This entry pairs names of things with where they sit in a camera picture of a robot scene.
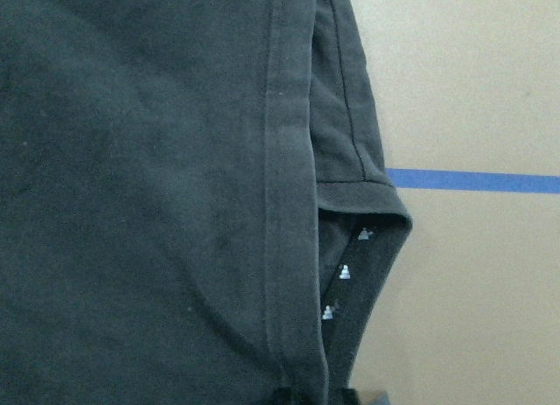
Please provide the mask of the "black printed t-shirt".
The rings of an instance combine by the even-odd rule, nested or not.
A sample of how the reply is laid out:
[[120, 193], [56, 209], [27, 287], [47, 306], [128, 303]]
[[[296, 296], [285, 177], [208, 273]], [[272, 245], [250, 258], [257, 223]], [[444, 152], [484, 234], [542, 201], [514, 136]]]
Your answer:
[[1, 0], [1, 401], [355, 404], [412, 227], [350, 0]]

